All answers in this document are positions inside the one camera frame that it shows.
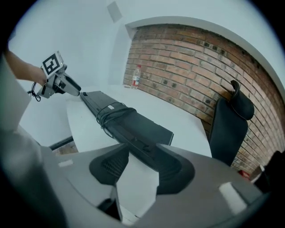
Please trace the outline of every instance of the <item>brick wall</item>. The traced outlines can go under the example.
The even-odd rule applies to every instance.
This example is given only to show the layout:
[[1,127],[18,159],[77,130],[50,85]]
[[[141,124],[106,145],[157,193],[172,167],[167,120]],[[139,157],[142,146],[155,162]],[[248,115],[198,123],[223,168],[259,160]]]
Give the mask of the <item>brick wall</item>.
[[130,84],[138,64],[138,88],[199,117],[207,135],[216,101],[231,97],[231,80],[241,84],[255,114],[233,168],[251,173],[274,151],[285,149],[283,100],[262,66],[231,41],[188,26],[140,27],[131,45],[125,84]]

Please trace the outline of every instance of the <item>chair headrest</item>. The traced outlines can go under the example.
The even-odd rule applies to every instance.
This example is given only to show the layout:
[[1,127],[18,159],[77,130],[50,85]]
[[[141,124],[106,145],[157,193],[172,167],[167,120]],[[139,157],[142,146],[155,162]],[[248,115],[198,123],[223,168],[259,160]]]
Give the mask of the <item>chair headrest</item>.
[[240,91],[240,85],[237,81],[232,80],[231,84],[235,90],[229,101],[232,109],[243,119],[250,120],[254,115],[253,102]]

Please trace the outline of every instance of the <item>floor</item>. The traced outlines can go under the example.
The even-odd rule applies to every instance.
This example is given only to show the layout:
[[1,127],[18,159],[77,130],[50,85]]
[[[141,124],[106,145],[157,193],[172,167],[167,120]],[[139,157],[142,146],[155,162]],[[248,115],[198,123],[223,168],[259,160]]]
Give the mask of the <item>floor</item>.
[[56,155],[65,155],[65,154],[73,154],[78,153],[76,145],[74,141],[67,143],[53,151]]

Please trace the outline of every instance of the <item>white table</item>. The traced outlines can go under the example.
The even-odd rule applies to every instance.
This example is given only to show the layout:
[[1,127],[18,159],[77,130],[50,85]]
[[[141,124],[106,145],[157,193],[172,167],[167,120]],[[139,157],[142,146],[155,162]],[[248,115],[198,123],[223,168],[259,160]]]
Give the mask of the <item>white table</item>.
[[[192,114],[141,90],[133,90],[122,85],[92,86],[82,88],[81,91],[99,90],[172,131],[172,146],[212,157],[202,122]],[[72,136],[79,152],[118,144],[115,139],[104,133],[80,97],[67,95],[66,109]],[[130,153],[129,163],[116,185],[124,224],[134,224],[138,217],[143,216],[152,206],[158,184],[159,174]]]

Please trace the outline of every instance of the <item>red object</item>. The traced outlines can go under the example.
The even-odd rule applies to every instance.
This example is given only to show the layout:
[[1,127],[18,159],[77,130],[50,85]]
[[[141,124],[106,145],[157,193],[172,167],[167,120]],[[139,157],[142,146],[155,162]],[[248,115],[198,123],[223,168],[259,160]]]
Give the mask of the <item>red object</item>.
[[245,171],[243,171],[243,170],[239,170],[238,173],[239,173],[240,175],[242,175],[244,178],[246,178],[246,179],[249,180],[249,177],[250,177],[249,173],[247,173],[247,172],[245,172]]

